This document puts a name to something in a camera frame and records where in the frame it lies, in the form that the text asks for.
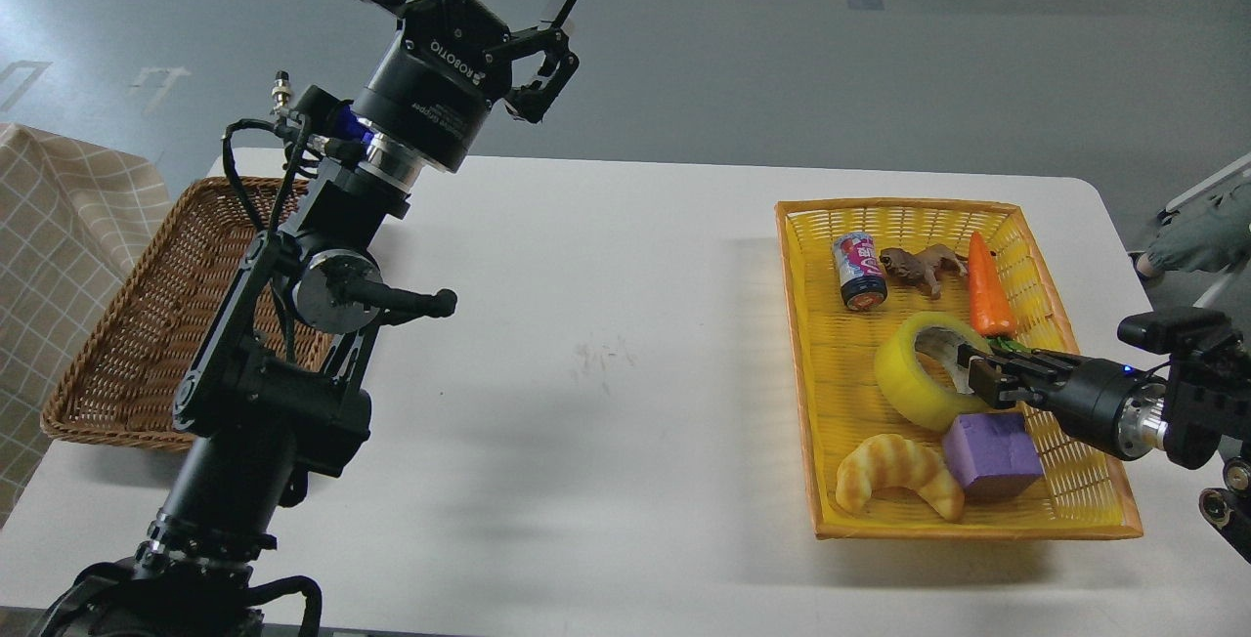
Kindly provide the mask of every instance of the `soda can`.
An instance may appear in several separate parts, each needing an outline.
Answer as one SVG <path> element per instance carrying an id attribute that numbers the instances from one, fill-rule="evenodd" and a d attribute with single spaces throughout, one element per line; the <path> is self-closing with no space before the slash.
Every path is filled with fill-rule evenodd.
<path id="1" fill-rule="evenodd" d="M 834 239 L 831 248 L 843 304 L 849 310 L 867 310 L 886 300 L 886 277 L 877 260 L 873 237 L 852 232 Z"/>

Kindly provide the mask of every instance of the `toy carrot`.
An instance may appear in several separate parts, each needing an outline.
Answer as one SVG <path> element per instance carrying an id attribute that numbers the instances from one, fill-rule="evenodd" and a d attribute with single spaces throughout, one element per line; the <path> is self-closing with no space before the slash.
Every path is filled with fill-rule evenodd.
<path id="1" fill-rule="evenodd" d="M 970 323 L 982 337 L 1011 337 L 1017 322 L 1008 297 L 995 272 L 995 259 L 981 233 L 968 240 L 968 309 Z"/>

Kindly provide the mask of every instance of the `purple block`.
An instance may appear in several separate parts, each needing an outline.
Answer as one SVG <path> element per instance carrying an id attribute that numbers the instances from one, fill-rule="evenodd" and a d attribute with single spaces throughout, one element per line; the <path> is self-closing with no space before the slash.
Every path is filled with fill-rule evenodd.
<path id="1" fill-rule="evenodd" d="M 1020 494 L 1042 478 L 1042 462 L 1025 431 L 1025 415 L 962 414 L 942 438 L 947 468 L 965 497 L 1000 501 Z"/>

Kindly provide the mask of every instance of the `brown toy animal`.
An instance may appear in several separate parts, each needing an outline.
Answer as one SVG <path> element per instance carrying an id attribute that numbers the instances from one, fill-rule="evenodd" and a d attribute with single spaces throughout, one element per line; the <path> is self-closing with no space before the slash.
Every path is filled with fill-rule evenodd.
<path id="1" fill-rule="evenodd" d="M 942 294 L 942 284 L 938 283 L 938 272 L 945 265 L 955 267 L 961 275 L 968 275 L 965 268 L 965 258 L 956 254 L 942 244 L 926 247 L 918 254 L 909 254 L 903 249 L 882 249 L 881 259 L 886 272 L 903 280 L 904 283 L 921 287 L 924 282 L 929 287 L 929 299 L 937 300 Z"/>

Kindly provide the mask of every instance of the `table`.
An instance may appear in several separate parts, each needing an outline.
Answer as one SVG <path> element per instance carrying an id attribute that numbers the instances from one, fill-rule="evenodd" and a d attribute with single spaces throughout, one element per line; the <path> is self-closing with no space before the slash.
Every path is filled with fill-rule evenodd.
<path id="1" fill-rule="evenodd" d="M 773 205 L 872 195 L 1022 205 L 1082 352 L 1157 360 L 1115 338 L 1150 307 L 1081 180 L 470 158 L 373 248 L 455 317 L 382 333 L 374 436 L 275 513 L 254 581 L 317 578 L 328 627 L 450 634 L 1245 634 L 1248 567 L 1196 507 L 1215 462 L 1127 464 L 1141 539 L 813 538 Z M 131 553 L 178 463 L 54 443 L 0 603 Z"/>

